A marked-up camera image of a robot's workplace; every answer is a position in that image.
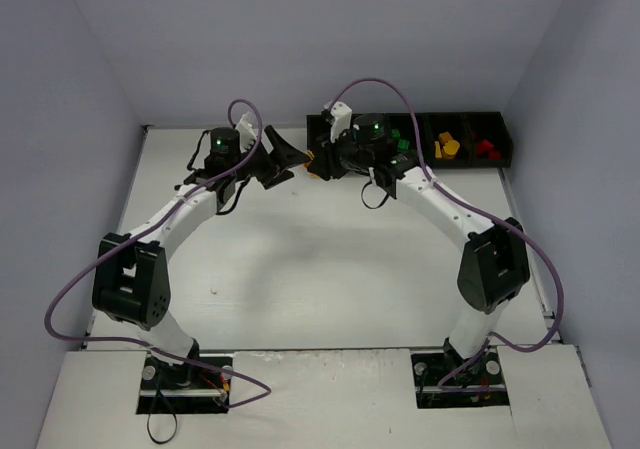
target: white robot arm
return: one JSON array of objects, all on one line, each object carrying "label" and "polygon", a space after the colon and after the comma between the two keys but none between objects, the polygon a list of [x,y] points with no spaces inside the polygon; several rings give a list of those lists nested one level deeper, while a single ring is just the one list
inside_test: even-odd
[{"label": "white robot arm", "polygon": [[[320,152],[314,154],[308,170],[325,180],[340,178],[348,171],[369,176],[389,196],[427,217],[458,248],[462,254],[458,289],[467,305],[457,316],[444,350],[459,365],[481,349],[508,302],[529,280],[524,242],[437,190],[437,179],[425,178],[417,155],[398,153],[385,116],[365,114],[346,128],[345,118],[351,118],[351,112],[340,101],[323,112],[331,131],[326,140],[319,141]],[[464,201],[442,182],[437,183]],[[509,222],[520,228],[514,219]]]},{"label": "white robot arm", "polygon": [[[194,170],[177,187],[177,194],[141,226],[124,235],[107,234],[103,238],[99,255],[157,224],[182,202],[160,227],[96,268],[92,302],[97,310],[118,322],[131,324],[138,337],[152,347],[183,358],[198,358],[198,343],[180,328],[169,312],[171,290],[167,265],[180,245],[202,223],[233,210],[235,202],[232,209],[223,211],[223,208],[236,192],[236,185],[239,184],[237,201],[251,178],[255,177],[265,189],[270,189],[293,177],[288,169],[308,162],[307,155],[290,146],[273,127],[267,126],[264,134],[273,146],[270,153],[260,146],[242,169],[192,192],[203,181],[236,167],[246,157],[241,147],[248,149],[256,142],[246,117],[235,128],[205,131],[202,137],[209,135],[211,141],[205,167]],[[190,170],[200,142],[187,165]],[[168,364],[180,365],[161,354],[155,357]]]}]

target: white floor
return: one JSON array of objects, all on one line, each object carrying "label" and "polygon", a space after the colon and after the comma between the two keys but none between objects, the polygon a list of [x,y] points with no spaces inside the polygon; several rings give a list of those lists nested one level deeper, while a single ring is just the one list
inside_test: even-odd
[{"label": "white floor", "polygon": [[[273,388],[227,415],[179,416],[167,447],[235,449],[610,449],[571,346],[499,349],[511,407],[417,409],[409,351],[239,353],[234,368]],[[144,354],[66,357],[38,449],[156,447],[135,415]],[[233,381],[234,400],[256,394]],[[154,416],[156,437],[170,416]]]},{"label": "white floor", "polygon": [[[303,130],[282,134],[305,147]],[[198,136],[149,133],[122,232],[173,195]],[[510,214],[497,171],[438,176],[480,207]],[[365,209],[364,182],[323,182],[302,169],[270,191],[254,181],[236,212],[204,224],[176,253],[171,311],[203,349],[307,350],[237,352],[234,368],[264,380],[273,394],[227,415],[179,416],[167,447],[609,449],[572,346],[534,354],[499,347],[510,407],[416,408],[410,354],[402,348],[440,346],[449,334],[462,304],[460,255],[400,203]],[[374,189],[367,197],[380,195]],[[521,344],[543,336],[534,280],[498,328]],[[92,334],[130,335],[103,314]],[[118,350],[125,348],[90,344],[67,355],[39,449],[156,447],[146,417],[135,415],[145,354]],[[308,350],[335,348],[369,349]],[[236,380],[232,399],[255,391]],[[158,437],[172,427],[168,416],[153,418]]]}]

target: white wall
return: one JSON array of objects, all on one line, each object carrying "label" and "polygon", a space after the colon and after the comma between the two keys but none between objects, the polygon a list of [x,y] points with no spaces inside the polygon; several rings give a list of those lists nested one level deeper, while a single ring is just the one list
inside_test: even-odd
[{"label": "white wall", "polygon": [[[144,122],[222,122],[233,97],[302,122],[356,77],[419,109],[504,109],[561,0],[76,0]],[[361,87],[360,111],[403,110]]]},{"label": "white wall", "polygon": [[506,112],[523,220],[564,279],[563,334],[615,448],[640,440],[639,15],[565,0]]},{"label": "white wall", "polygon": [[[45,310],[116,228],[142,132],[73,0],[0,0],[0,60],[0,447],[22,449],[71,347]],[[90,288],[61,306],[61,331],[84,333]]]}]

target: red wire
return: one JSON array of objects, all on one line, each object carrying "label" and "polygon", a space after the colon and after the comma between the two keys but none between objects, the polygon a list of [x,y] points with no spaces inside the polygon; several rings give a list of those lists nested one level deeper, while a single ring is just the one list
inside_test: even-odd
[{"label": "red wire", "polygon": [[[490,384],[489,384],[489,378],[487,377],[487,375],[483,375],[482,378],[480,379],[480,384],[482,385],[482,387],[487,387],[489,388]],[[484,398],[485,399],[489,399],[491,397],[491,389],[487,389],[486,392],[484,392]]]},{"label": "red wire", "polygon": [[207,379],[206,377],[204,377],[202,374],[200,374],[200,377],[202,379],[204,379],[205,381],[207,381],[210,385],[212,385],[215,389],[220,390],[220,388],[218,386],[216,386],[213,382],[211,382],[209,379]]}]

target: bolt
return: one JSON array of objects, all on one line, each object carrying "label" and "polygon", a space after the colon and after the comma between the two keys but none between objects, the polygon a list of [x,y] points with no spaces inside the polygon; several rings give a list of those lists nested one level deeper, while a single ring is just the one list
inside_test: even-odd
[{"label": "bolt", "polygon": [[144,366],[142,369],[142,380],[150,381],[156,375],[156,368],[153,366]]},{"label": "bolt", "polygon": [[[233,367],[231,367],[231,366],[222,366],[222,369],[224,369],[225,371],[233,371]],[[224,373],[224,372],[222,373],[222,375],[224,376],[224,378],[227,381],[230,381],[231,378],[233,377],[231,374],[227,374],[227,373]]]},{"label": "bolt", "polygon": [[496,361],[488,361],[485,368],[487,369],[487,372],[492,376],[497,376],[498,374],[500,374],[500,364],[498,364]]},{"label": "bolt", "polygon": [[418,362],[413,366],[413,372],[416,373],[416,376],[421,376],[429,371],[427,370],[427,365],[424,362]]}]

